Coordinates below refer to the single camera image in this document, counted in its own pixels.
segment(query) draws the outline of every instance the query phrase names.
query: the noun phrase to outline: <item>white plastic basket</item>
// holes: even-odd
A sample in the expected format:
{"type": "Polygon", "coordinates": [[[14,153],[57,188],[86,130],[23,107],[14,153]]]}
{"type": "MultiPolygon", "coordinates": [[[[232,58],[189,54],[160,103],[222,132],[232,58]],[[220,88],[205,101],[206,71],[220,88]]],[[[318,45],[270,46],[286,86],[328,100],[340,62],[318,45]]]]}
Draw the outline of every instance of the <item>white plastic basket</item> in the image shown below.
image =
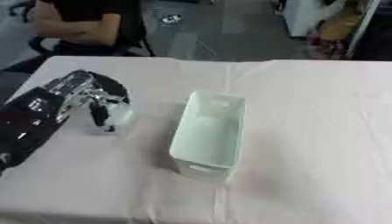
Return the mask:
{"type": "Polygon", "coordinates": [[[182,175],[223,183],[238,160],[245,101],[224,94],[191,94],[171,143],[182,175]]]}

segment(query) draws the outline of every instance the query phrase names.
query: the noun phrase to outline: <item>white tablecloth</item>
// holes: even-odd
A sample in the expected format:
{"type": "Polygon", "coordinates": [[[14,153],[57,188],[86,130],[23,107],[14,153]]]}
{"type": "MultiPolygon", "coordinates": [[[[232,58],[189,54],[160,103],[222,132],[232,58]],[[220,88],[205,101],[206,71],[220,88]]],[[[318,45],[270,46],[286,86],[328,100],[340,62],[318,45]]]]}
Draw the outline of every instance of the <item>white tablecloth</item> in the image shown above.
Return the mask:
{"type": "Polygon", "coordinates": [[[80,68],[127,87],[136,119],[107,136],[79,110],[0,178],[4,220],[392,222],[392,63],[56,57],[17,95],[80,68]],[[240,163],[223,187],[175,174],[167,154],[197,89],[247,100],[240,163]]]}

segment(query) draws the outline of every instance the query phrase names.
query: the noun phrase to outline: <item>black chair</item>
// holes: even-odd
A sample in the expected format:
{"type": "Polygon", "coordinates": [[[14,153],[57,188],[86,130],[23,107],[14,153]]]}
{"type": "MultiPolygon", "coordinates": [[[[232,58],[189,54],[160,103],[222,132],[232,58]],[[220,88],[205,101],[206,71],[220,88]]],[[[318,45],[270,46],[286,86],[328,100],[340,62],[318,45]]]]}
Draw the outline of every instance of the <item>black chair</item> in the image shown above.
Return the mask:
{"type": "Polygon", "coordinates": [[[22,3],[16,3],[9,8],[10,16],[15,17],[17,15],[16,9],[23,8],[22,18],[25,23],[29,22],[29,13],[35,6],[35,0],[27,0],[22,3]]]}
{"type": "MultiPolygon", "coordinates": [[[[50,54],[52,51],[51,49],[47,49],[44,47],[43,42],[45,41],[46,38],[42,37],[35,37],[32,38],[29,41],[29,46],[31,49],[36,51],[37,53],[40,54],[50,54]]],[[[149,53],[150,57],[156,57],[157,55],[154,53],[152,50],[150,43],[147,41],[146,37],[143,37],[140,42],[135,43],[133,45],[124,45],[124,46],[119,46],[115,50],[115,55],[114,56],[143,56],[138,53],[132,52],[132,48],[140,48],[143,49],[143,46],[145,47],[145,50],[149,53]]]]}

